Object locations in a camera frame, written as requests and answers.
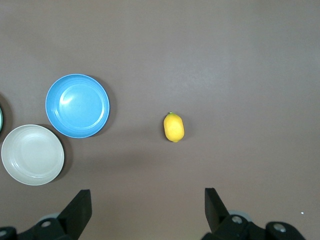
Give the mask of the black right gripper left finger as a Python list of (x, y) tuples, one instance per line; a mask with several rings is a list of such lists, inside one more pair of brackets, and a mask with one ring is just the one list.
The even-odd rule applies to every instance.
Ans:
[(42, 219), (21, 233), (17, 233), (12, 226), (1, 227), (0, 238), (2, 240), (77, 240), (91, 216), (91, 191), (83, 189), (57, 217)]

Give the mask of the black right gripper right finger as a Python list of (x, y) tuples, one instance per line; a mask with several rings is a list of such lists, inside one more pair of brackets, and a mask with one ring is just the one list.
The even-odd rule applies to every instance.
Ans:
[(240, 214), (230, 214), (215, 188), (204, 191), (204, 211), (211, 232), (204, 240), (304, 240), (292, 225), (268, 222), (265, 228), (255, 225)]

